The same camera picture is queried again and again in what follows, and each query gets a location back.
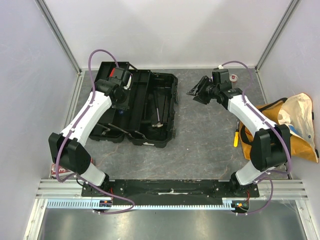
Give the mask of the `black t-handle wrench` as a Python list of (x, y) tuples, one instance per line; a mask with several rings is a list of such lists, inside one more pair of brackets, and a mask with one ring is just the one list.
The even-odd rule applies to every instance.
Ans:
[(169, 124), (169, 117), (170, 117), (170, 103), (171, 103), (170, 95), (165, 94), (164, 92), (154, 91), (149, 96), (150, 96), (150, 102), (147, 108), (147, 117), (150, 120), (150, 123), (156, 124), (158, 122), (157, 111), (156, 111), (156, 107), (158, 107), (160, 122), (163, 124), (163, 127), (167, 127)]

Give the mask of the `black plastic toolbox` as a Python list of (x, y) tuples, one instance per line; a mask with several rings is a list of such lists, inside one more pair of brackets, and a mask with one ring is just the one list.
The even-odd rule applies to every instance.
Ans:
[[(178, 78), (172, 73), (152, 72), (137, 69), (129, 62), (121, 61), (119, 66), (132, 74), (132, 88), (129, 109), (120, 115), (120, 109), (110, 108), (95, 125), (89, 138), (95, 141), (121, 143), (127, 138), (133, 145), (150, 145), (164, 148), (175, 137), (175, 104), (178, 103)], [(152, 127), (147, 116), (150, 94), (164, 92), (170, 96), (170, 116), (167, 127)]]

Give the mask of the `yellow handled screwdriver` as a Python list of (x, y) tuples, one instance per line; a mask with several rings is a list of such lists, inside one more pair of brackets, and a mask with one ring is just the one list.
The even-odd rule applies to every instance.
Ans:
[(236, 130), (234, 133), (234, 139), (233, 139), (233, 146), (235, 148), (237, 148), (239, 144), (239, 133), (240, 133), (240, 122), (238, 121), (236, 125)]

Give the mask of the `red handled pliers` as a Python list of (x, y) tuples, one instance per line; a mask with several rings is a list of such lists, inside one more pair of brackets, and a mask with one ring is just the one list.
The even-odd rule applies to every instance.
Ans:
[(116, 78), (116, 79), (120, 79), (121, 76), (122, 76), (122, 70), (119, 67), (113, 68), (113, 70), (109, 75), (110, 78)]

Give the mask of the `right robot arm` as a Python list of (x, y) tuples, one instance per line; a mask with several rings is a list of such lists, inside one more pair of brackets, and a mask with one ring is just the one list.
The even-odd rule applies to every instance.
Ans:
[(247, 186), (257, 183), (263, 174), (290, 163), (290, 128), (267, 118), (240, 88), (234, 88), (227, 69), (214, 69), (211, 77), (203, 76), (187, 94), (204, 105), (216, 100), (234, 114), (253, 137), (249, 162), (231, 175), (229, 191), (233, 196), (242, 196)]

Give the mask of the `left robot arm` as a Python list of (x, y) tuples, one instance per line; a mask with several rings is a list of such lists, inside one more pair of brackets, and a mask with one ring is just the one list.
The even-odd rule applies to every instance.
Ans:
[(93, 128), (107, 110), (129, 108), (131, 86), (131, 73), (114, 67), (107, 79), (92, 82), (87, 101), (71, 123), (60, 133), (53, 132), (48, 138), (55, 169), (67, 169), (93, 184), (92, 190), (101, 197), (110, 192), (109, 177), (92, 163), (85, 145)]

